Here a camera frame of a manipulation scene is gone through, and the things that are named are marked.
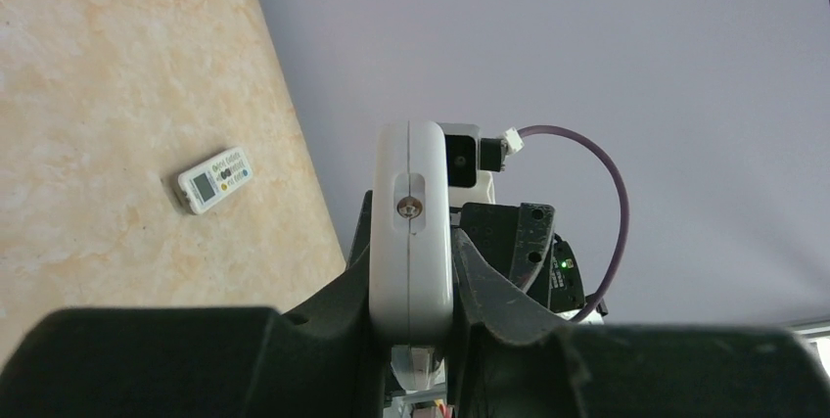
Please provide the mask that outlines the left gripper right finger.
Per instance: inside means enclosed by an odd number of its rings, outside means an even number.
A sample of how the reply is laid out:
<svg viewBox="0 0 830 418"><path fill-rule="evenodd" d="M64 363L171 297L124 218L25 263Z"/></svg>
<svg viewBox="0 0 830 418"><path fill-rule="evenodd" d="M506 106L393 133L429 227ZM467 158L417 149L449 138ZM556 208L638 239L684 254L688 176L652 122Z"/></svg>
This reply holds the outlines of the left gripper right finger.
<svg viewBox="0 0 830 418"><path fill-rule="evenodd" d="M783 328L564 320L452 233L459 417L825 417L829 379Z"/></svg>

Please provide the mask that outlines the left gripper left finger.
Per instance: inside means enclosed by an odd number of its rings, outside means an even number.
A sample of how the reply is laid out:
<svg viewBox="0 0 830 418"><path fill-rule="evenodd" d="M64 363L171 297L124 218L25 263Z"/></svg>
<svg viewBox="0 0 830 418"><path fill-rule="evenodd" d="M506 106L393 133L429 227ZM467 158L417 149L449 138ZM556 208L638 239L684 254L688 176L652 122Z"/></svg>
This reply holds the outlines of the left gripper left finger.
<svg viewBox="0 0 830 418"><path fill-rule="evenodd" d="M5 417L379 417L368 313L372 200L346 271L298 306L66 308L1 373Z"/></svg>

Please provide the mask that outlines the white remote with dark screen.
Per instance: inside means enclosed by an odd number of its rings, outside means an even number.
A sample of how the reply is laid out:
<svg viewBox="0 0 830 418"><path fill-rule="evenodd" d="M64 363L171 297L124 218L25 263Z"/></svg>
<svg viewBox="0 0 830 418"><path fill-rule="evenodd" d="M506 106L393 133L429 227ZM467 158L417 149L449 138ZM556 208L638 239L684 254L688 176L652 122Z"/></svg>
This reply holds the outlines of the white remote with dark screen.
<svg viewBox="0 0 830 418"><path fill-rule="evenodd" d="M432 121L385 126L372 193L369 311L408 392L433 387L453 320L445 141Z"/></svg>

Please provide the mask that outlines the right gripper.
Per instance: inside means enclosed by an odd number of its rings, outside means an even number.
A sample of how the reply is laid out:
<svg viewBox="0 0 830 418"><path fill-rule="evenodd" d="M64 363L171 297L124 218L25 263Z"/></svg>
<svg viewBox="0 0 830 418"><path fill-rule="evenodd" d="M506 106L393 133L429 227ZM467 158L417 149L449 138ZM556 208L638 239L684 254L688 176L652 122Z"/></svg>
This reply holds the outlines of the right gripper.
<svg viewBox="0 0 830 418"><path fill-rule="evenodd" d="M467 203L456 211L456 226L490 266L551 312L571 319L594 300L574 250L555 231L553 207Z"/></svg>

